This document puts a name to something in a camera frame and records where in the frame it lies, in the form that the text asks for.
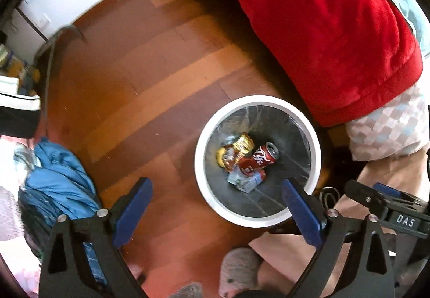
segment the metal bolt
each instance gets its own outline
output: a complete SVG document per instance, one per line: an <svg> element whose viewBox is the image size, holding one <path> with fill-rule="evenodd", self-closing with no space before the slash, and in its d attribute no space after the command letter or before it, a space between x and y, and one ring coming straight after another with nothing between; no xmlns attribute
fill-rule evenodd
<svg viewBox="0 0 430 298"><path fill-rule="evenodd" d="M376 223L378 221L378 217L375 216L374 214L369 214L368 218L372 223Z"/></svg>
<svg viewBox="0 0 430 298"><path fill-rule="evenodd" d="M339 212L337 210L335 210L334 208L330 208L327 210L327 215L330 218L336 218L339 215Z"/></svg>
<svg viewBox="0 0 430 298"><path fill-rule="evenodd" d="M108 213L109 213L109 211L106 208L100 208L97 211L97 216L100 217L100 218L101 217L106 217Z"/></svg>
<svg viewBox="0 0 430 298"><path fill-rule="evenodd" d="M57 222L62 223L66 219L67 219L67 216L65 214L61 214L61 215L58 216Z"/></svg>

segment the trash can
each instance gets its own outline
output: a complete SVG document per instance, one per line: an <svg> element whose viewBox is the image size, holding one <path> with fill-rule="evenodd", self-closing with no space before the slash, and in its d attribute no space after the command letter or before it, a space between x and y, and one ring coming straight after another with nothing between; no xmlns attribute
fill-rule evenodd
<svg viewBox="0 0 430 298"><path fill-rule="evenodd" d="M266 179L250 193L227 182L218 166L217 150L246 132L255 148L266 142L279 150L279 159L266 167ZM308 119L279 98L253 95L228 103L208 121L197 142L194 170L199 189L224 219L245 227L269 227L291 217L282 200L281 183L294 177L311 194L320 175L321 149Z"/></svg>

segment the red blanket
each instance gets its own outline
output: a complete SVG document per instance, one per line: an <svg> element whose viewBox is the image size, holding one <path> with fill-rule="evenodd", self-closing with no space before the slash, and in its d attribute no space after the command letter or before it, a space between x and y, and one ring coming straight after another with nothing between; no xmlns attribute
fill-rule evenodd
<svg viewBox="0 0 430 298"><path fill-rule="evenodd" d="M371 113L422 72L419 45L387 0L239 0L315 119Z"/></svg>

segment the blue gripper pad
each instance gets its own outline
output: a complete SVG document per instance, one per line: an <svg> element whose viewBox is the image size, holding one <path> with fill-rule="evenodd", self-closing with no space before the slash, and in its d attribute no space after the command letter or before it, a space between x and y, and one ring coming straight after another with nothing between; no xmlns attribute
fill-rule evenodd
<svg viewBox="0 0 430 298"><path fill-rule="evenodd" d="M307 244L316 249L324 243L323 230L327 224L324 207L309 196L293 178L282 182L282 199L290 210Z"/></svg>
<svg viewBox="0 0 430 298"><path fill-rule="evenodd" d="M373 186L373 188L376 191L378 191L378 192L380 192L380 193L382 193L384 195L387 195L387 196L397 197L399 199L402 197L402 192L401 191L399 191L397 189L394 189L394 188L391 188L390 186L386 186L385 184L376 183Z"/></svg>
<svg viewBox="0 0 430 298"><path fill-rule="evenodd" d="M110 209L112 227L115 229L113 245L116 248L128 243L140 218L152 198L152 181L141 177L128 195L120 197Z"/></svg>

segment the pile of clothes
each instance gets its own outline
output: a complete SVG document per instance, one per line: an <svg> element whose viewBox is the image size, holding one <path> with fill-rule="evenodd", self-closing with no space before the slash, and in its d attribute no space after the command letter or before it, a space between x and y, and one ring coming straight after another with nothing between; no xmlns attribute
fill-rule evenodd
<svg viewBox="0 0 430 298"><path fill-rule="evenodd" d="M69 150L43 138L0 139L0 253L28 294L38 293L40 263L57 217L93 216L100 208L96 190ZM95 279L104 283L91 244L84 244Z"/></svg>

